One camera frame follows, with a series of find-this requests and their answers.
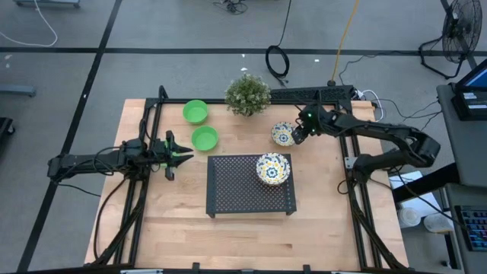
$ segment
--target computer monitor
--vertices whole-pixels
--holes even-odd
[[[487,59],[463,77],[457,87],[487,91]]]

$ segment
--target monitor screen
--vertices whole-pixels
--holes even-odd
[[[467,87],[487,88],[487,68],[477,73],[474,77],[468,80],[465,85]]]

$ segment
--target patterned bowl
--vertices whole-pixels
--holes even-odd
[[[257,175],[262,182],[278,186],[284,183],[291,173],[288,159],[279,153],[266,153],[257,161]]]
[[[290,122],[276,123],[271,130],[272,140],[278,145],[294,145],[294,139],[291,136],[294,127]]]

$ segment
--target yellow cable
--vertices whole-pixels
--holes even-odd
[[[340,41],[340,46],[338,47],[338,52],[336,53],[335,68],[333,69],[332,81],[333,81],[333,79],[335,79],[336,69],[338,68],[338,63],[339,63],[339,59],[340,59],[340,52],[342,51],[343,41],[345,41],[345,37],[347,36],[347,32],[349,31],[349,27],[350,27],[350,23],[352,22],[352,18],[355,15],[355,13],[357,12],[358,1],[359,0],[355,0],[352,15],[350,15],[349,22],[347,23],[347,27],[345,28],[345,31],[343,32],[342,40]]]

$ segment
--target white container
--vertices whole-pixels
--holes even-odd
[[[411,228],[419,225],[421,216],[415,209],[404,208],[397,211],[397,218],[399,219],[399,226],[401,228]]]
[[[433,233],[445,233],[454,230],[454,223],[440,213],[426,216],[424,223],[426,229]]]

